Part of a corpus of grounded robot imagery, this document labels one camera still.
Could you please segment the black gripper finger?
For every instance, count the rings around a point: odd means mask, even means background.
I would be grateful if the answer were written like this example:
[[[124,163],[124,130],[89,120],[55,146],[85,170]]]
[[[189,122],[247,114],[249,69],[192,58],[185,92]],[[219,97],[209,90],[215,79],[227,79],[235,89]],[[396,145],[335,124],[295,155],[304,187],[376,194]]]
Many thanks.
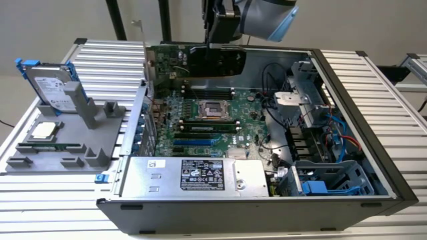
[[[205,46],[205,60],[215,63],[221,60],[221,43],[208,43]]]

